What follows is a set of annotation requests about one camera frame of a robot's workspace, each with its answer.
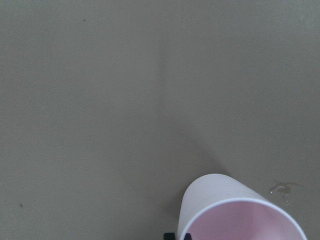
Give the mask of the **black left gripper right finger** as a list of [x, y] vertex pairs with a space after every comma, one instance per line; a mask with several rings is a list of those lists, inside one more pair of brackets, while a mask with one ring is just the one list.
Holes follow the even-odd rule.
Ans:
[[192, 236], [190, 233], [186, 233], [184, 236], [184, 240], [192, 240]]

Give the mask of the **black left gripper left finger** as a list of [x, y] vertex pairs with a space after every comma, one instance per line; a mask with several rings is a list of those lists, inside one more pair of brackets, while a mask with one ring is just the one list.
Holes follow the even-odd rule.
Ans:
[[165, 232], [163, 234], [163, 240], [176, 240], [176, 235], [174, 232]]

